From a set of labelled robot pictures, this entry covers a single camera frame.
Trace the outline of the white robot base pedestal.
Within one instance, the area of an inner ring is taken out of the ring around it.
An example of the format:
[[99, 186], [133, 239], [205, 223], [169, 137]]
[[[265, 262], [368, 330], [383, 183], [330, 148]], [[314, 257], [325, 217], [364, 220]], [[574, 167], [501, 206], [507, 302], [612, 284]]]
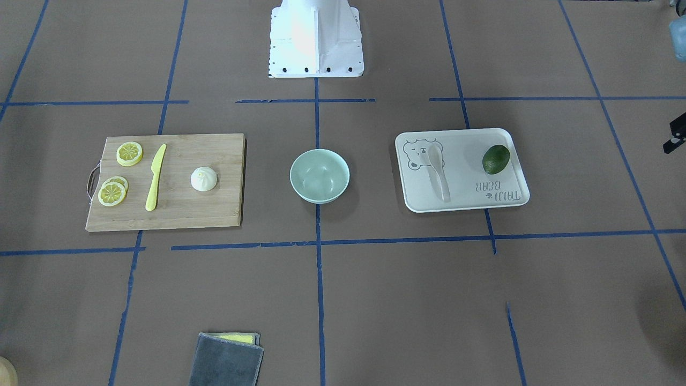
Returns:
[[363, 75], [360, 13], [348, 1], [282, 1], [270, 22], [270, 78]]

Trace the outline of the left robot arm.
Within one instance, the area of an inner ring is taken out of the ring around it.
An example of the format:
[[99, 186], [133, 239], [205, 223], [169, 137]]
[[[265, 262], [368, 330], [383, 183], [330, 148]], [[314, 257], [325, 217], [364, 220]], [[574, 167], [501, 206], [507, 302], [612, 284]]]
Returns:
[[[685, 62], [685, 1], [669, 1], [670, 7], [673, 7], [677, 18], [672, 20], [669, 24], [670, 36], [672, 39], [672, 47], [677, 61]], [[671, 154], [675, 149], [684, 144], [685, 140], [685, 113], [681, 114], [669, 124], [671, 139], [664, 142], [662, 149], [664, 154]]]

